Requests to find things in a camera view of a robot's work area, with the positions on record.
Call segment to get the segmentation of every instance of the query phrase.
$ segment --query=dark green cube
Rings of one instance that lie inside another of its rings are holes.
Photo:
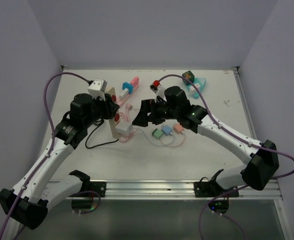
[[[195,75],[191,72],[191,71],[187,71],[182,75],[185,79],[188,79],[189,81],[191,81],[192,83],[195,82]],[[184,84],[186,84],[187,86],[190,85],[189,82],[187,82],[186,80],[182,80]]]

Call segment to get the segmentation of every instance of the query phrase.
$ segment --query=robotic arm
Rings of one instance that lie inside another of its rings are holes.
[[[154,92],[157,88],[158,86],[151,85]],[[178,86],[167,88],[163,94],[166,101],[160,95],[156,99],[142,100],[140,111],[132,124],[146,127],[148,122],[158,125],[165,120],[175,119],[185,129],[214,140],[242,161],[239,167],[221,169],[208,182],[199,182],[198,187],[202,193],[208,197],[215,197],[230,188],[241,185],[249,185],[256,190],[264,189],[279,168],[278,157],[275,153],[266,152],[251,145],[276,150],[273,142],[267,140],[261,143],[228,127],[213,116],[219,123],[219,125],[215,124],[207,110],[199,105],[191,105],[185,92]],[[242,139],[246,139],[249,144],[245,145],[233,138],[221,129],[222,126]]]
[[[109,120],[112,136],[119,138],[115,126],[119,122],[118,109],[115,103],[114,88],[106,88],[107,83],[102,79],[92,82],[88,88],[89,94],[81,93],[74,97],[62,121],[56,126],[54,146],[50,155],[50,139],[44,152],[35,162],[29,172],[11,189],[2,189],[0,204],[6,214],[9,213],[16,198],[19,198],[11,217],[30,229],[37,228],[45,219],[48,211],[60,201],[78,192],[90,189],[90,177],[78,170],[55,184],[48,185],[50,179],[61,163],[77,148],[87,136],[88,128],[98,119]],[[25,181],[36,169],[27,186]]]

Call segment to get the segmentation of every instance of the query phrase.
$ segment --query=red cap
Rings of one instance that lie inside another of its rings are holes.
[[[155,87],[158,87],[158,86],[160,85],[160,82],[159,82],[158,80],[156,80],[156,81],[153,82],[153,85],[154,85]]]

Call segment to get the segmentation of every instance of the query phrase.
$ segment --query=gray wall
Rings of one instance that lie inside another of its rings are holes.
[[[11,188],[36,160],[47,126],[43,88],[59,70],[28,3],[0,0],[0,190]],[[4,218],[0,206],[0,227]]]
[[[294,0],[279,0],[240,69],[257,135],[294,155]],[[280,158],[281,173],[293,168]],[[294,175],[279,180],[294,231]]]
[[[72,69],[240,66],[277,0],[29,0]]]

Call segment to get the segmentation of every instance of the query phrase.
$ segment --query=gray floor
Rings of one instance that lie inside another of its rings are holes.
[[[103,200],[91,214],[72,214],[71,202],[56,206],[42,225],[26,229],[19,240],[198,240],[198,215],[204,201]],[[273,201],[230,201],[227,213],[236,219],[248,240],[283,240]],[[243,240],[238,227],[205,212],[207,240]]]

